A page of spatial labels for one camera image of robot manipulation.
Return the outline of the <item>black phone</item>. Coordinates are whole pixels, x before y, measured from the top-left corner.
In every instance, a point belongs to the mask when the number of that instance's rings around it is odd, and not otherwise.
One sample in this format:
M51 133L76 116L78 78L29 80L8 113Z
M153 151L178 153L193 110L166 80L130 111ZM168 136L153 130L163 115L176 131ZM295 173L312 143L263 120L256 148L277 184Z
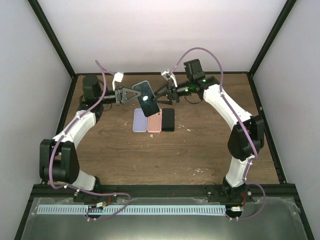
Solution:
M137 97L137 101L145 117L150 117L160 111L157 102L154 101L155 96L151 85L147 80L133 85L132 89L140 92L140 96Z

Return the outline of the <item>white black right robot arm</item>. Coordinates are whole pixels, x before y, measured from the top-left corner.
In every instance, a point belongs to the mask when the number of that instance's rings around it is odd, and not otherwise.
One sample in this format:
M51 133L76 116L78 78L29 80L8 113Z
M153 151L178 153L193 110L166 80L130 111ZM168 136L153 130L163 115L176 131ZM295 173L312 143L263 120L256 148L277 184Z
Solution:
M177 83L169 70L162 72L167 81L155 91L158 99L165 96L164 104L171 105L181 97L198 94L199 98L211 105L225 120L231 133L227 142L231 154L229 170L222 181L223 198L229 202L236 200L247 183L248 171L264 147L264 121L261 116L253 116L239 106L223 89L222 81L207 76L199 59L184 64L187 80Z

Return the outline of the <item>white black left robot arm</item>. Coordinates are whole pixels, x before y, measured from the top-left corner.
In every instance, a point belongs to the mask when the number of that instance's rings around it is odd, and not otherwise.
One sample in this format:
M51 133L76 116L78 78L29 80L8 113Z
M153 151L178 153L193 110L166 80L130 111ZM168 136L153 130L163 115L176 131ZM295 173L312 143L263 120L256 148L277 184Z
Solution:
M39 176L54 189L59 189L56 183L61 182L62 187L85 190L85 197L97 202L102 196L102 189L97 186L99 180L80 169L77 147L101 118L105 104L124 105L141 96L141 92L127 87L108 90L106 80L99 80L96 75L83 78L82 90L79 107L71 122L56 136L40 143Z

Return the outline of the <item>lilac phone case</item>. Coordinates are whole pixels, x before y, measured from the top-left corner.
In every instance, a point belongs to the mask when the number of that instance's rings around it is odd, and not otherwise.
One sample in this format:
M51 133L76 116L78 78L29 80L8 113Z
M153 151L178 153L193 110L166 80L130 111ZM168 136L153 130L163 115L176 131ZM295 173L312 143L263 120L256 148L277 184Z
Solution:
M134 110L132 124L132 131L134 133L145 133L147 131L148 118L145 117L141 108Z

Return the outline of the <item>pink phone case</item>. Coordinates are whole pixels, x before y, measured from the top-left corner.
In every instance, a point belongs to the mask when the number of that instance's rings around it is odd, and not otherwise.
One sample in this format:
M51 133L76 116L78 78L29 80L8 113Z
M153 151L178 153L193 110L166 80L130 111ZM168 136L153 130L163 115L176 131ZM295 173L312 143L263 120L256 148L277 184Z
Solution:
M162 130L162 109L147 118L147 131L149 133L160 133Z

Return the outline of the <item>black smartphone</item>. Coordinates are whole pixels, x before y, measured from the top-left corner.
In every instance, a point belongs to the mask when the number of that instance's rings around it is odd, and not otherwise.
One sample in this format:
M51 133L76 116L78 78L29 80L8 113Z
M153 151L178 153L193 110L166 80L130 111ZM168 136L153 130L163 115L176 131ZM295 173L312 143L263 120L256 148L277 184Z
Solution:
M173 108L162 109L161 130L173 132L175 130L175 110Z

